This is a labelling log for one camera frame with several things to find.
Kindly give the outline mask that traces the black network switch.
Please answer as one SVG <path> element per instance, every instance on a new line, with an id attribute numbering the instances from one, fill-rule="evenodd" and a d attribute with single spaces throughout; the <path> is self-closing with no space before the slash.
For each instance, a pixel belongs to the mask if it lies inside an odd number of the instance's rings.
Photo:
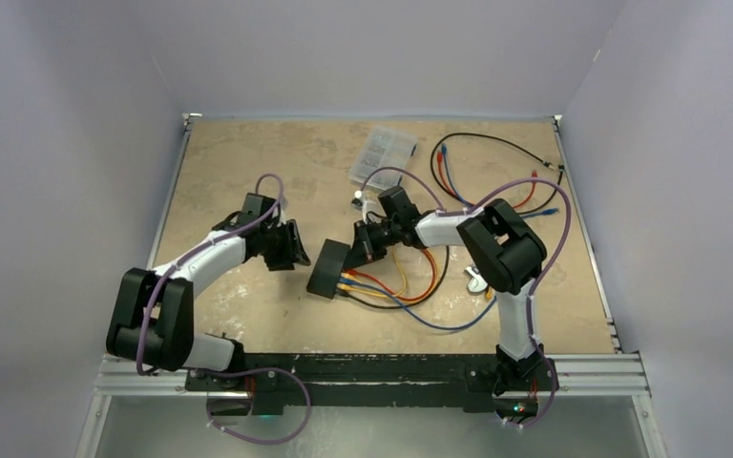
<path id="1" fill-rule="evenodd" d="M 306 285 L 307 293 L 326 299 L 334 298 L 349 249 L 343 242 L 325 240 Z"/>

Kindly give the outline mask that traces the clear plastic parts box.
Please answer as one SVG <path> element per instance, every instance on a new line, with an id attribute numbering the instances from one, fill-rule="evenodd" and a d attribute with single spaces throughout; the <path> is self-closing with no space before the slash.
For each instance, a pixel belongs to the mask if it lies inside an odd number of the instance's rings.
<path id="1" fill-rule="evenodd" d="M 349 180 L 358 185 L 375 170 L 385 167 L 405 169 L 414 155 L 418 137 L 388 127 L 374 126 L 357 158 L 349 168 Z"/>

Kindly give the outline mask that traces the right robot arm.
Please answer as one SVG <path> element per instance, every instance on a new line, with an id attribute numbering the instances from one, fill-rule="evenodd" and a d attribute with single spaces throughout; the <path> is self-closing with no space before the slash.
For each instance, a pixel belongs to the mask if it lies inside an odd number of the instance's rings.
<path id="1" fill-rule="evenodd" d="M 477 210 L 453 214 L 420 212 L 401 186 L 382 192 L 378 200 L 386 217 L 353 225 L 354 240 L 344 269 L 380 260 L 398 243 L 417 249 L 466 248 L 472 264 L 494 291 L 500 321 L 499 379 L 511 388 L 529 382 L 542 351 L 535 335 L 533 306 L 526 299 L 547 255 L 541 238 L 502 198 Z"/>

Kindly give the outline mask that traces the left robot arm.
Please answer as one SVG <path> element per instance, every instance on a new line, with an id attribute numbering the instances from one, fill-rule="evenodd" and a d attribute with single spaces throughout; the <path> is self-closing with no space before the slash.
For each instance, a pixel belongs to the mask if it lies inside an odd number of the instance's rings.
<path id="1" fill-rule="evenodd" d="M 239 211 L 216 223 L 195 247 L 154 269 L 131 268 L 122 277 L 106 336 L 106 351 L 155 369 L 209 371 L 221 389 L 246 377 L 242 343 L 201 334 L 195 300 L 227 272 L 260 257 L 271 271 L 307 266 L 296 220 L 287 219 L 277 198 L 249 193 Z"/>

